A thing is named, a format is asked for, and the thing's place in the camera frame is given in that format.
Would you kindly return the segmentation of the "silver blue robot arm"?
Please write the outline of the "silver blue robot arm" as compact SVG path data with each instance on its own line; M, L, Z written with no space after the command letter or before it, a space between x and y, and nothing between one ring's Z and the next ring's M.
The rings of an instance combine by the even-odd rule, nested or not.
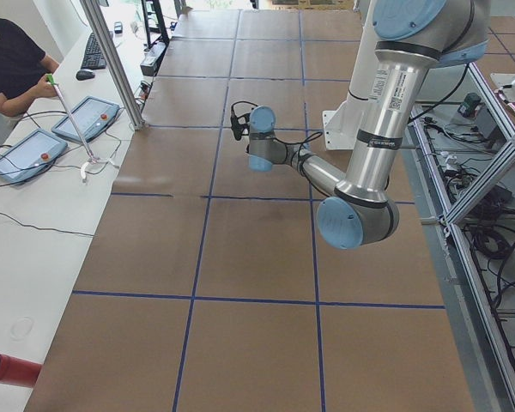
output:
M379 242L397 229L399 212L386 186L409 115L429 70L468 64L487 48L488 1L373 1L369 5L347 99L333 116L352 143L341 171L304 143L280 141L276 117L254 108L246 126L249 166L286 164L325 194L317 224L338 249Z

